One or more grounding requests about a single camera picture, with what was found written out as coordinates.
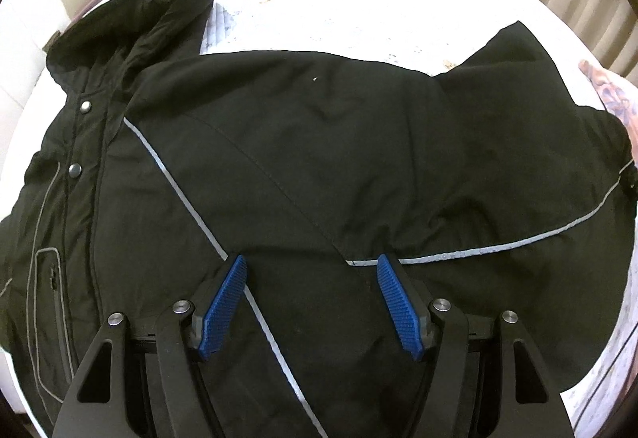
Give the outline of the pink floral pillow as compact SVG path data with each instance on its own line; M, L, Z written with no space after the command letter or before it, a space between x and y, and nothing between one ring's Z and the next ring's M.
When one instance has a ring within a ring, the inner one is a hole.
M588 60L582 60L579 69L591 82L603 107L616 116L624 125L630 144L632 145L632 158L637 162L638 149L638 92L624 77L597 67Z

